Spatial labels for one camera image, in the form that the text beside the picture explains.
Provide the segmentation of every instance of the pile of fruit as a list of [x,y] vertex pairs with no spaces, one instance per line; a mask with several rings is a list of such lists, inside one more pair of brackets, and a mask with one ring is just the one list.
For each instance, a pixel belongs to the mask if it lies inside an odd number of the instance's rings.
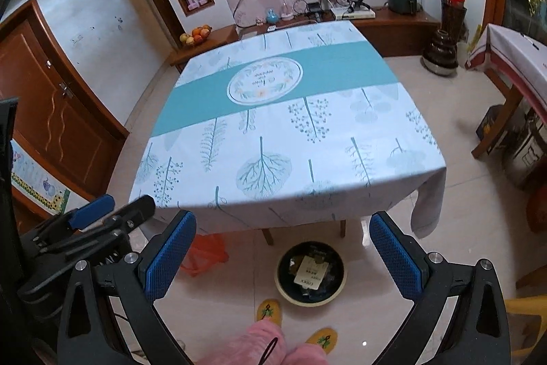
[[210,35],[211,27],[207,24],[197,27],[192,30],[192,35],[188,33],[182,33],[180,39],[185,45],[199,45],[202,44]]

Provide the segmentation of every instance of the oval label on tablecloth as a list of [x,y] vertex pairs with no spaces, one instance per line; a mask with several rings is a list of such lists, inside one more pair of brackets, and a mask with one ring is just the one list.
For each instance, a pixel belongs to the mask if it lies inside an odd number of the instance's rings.
[[302,66],[291,58],[256,61],[237,72],[228,84],[228,98],[240,105],[261,105],[285,96],[302,80]]

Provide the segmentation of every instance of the router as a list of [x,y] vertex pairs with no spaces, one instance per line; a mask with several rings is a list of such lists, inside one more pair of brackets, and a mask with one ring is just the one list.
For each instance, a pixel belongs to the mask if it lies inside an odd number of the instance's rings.
[[337,21],[342,19],[374,19],[376,13],[369,9],[354,10],[349,13],[348,7],[333,7],[330,9]]

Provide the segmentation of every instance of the pink pants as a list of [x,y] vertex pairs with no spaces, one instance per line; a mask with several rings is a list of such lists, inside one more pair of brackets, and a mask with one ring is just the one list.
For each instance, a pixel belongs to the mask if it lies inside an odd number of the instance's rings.
[[289,354],[283,331],[269,320],[253,323],[245,334],[198,361],[196,365],[258,365],[264,350],[274,337],[277,345],[264,365],[328,365],[319,345],[303,344]]

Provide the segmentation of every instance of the teal stripe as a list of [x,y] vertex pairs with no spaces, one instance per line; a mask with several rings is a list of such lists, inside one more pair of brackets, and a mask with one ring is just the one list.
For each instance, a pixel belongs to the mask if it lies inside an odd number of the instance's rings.
[[[397,82],[396,76],[367,41],[314,47],[277,56],[298,61],[304,74],[294,90],[269,104]],[[235,104],[226,94],[233,76],[251,63],[236,65],[175,88],[158,117],[152,136],[256,108],[256,105]]]

